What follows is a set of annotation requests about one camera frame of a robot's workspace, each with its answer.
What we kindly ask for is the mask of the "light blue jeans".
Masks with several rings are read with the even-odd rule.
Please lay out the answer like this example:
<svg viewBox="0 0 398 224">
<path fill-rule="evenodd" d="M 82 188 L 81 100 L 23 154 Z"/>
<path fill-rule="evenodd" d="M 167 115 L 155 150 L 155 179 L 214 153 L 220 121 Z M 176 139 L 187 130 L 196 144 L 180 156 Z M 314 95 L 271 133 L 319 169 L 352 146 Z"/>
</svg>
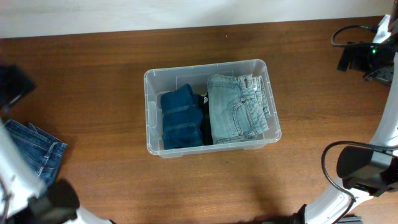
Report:
<svg viewBox="0 0 398 224">
<path fill-rule="evenodd" d="M 261 76 L 214 74 L 207 89 L 214 144 L 257 140 L 269 130 L 271 112 Z"/>
</svg>

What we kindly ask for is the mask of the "black garment with logo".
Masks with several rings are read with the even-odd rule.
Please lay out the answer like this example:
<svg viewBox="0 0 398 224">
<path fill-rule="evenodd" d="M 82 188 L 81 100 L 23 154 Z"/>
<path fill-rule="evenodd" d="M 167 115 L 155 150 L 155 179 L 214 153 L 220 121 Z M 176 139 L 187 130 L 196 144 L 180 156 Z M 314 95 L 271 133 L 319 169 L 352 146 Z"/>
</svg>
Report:
<svg viewBox="0 0 398 224">
<path fill-rule="evenodd" d="M 213 138 L 212 138 L 212 133 L 211 133 L 211 121 L 210 121 L 208 93 L 206 93 L 205 95 L 200 95 L 199 107 L 202 109 L 202 113 L 203 113 L 203 118 L 201 121 L 201 132 L 203 135 L 203 144 L 205 146 L 212 145 Z"/>
</svg>

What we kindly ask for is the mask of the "teal garment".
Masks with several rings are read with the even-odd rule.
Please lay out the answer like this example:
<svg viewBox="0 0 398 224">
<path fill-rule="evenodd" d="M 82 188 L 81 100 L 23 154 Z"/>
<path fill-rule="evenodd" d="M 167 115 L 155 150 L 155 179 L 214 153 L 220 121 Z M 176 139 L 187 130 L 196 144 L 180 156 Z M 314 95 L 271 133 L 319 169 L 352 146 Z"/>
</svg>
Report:
<svg viewBox="0 0 398 224">
<path fill-rule="evenodd" d="M 165 150 L 203 145 L 203 110 L 198 105 L 198 95 L 189 84 L 163 94 L 160 104 Z"/>
</svg>

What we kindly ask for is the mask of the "dark blue jeans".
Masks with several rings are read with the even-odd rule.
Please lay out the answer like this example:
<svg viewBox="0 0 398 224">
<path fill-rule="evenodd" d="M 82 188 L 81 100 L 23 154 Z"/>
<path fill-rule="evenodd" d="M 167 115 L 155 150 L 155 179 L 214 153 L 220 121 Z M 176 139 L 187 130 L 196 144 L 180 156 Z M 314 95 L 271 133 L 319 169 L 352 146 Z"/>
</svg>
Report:
<svg viewBox="0 0 398 224">
<path fill-rule="evenodd" d="M 29 123 L 27 126 L 9 119 L 5 123 L 20 155 L 45 185 L 55 182 L 67 144 Z"/>
</svg>

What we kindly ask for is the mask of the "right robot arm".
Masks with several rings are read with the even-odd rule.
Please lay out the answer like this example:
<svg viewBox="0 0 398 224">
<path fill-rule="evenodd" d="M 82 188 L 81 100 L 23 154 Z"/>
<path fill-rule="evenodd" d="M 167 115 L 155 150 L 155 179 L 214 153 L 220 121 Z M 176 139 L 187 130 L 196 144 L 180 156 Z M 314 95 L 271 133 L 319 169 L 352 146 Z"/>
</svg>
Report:
<svg viewBox="0 0 398 224">
<path fill-rule="evenodd" d="M 359 204 L 385 192 L 397 191 L 397 13 L 386 15 L 369 42 L 342 47 L 338 70 L 357 70 L 366 81 L 390 86 L 383 116 L 368 144 L 338 141 L 322 153 L 321 167 L 330 187 L 314 202 L 303 205 L 289 223 L 361 223 L 347 214 Z"/>
</svg>

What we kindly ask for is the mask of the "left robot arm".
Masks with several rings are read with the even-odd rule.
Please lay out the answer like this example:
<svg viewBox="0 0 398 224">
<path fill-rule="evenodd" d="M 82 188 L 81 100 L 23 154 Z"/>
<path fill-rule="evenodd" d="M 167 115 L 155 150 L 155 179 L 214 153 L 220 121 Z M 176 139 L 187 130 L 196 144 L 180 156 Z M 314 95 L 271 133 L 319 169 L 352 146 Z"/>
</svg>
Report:
<svg viewBox="0 0 398 224">
<path fill-rule="evenodd" d="M 39 127 L 1 122 L 1 223 L 108 223 L 56 180 L 67 144 Z"/>
</svg>

